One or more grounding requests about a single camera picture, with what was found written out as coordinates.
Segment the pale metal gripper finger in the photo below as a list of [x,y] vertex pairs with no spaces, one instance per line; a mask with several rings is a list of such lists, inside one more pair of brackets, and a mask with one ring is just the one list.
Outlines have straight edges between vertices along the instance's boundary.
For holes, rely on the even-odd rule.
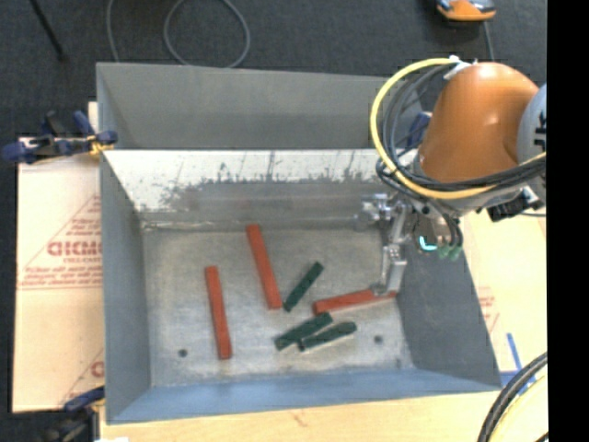
[[377,282],[370,286],[375,296],[397,293],[407,266],[403,248],[398,244],[386,245],[382,249],[381,272]]
[[354,228],[361,231],[371,226],[384,227],[392,216],[391,197],[387,193],[363,195],[360,209],[354,216]]

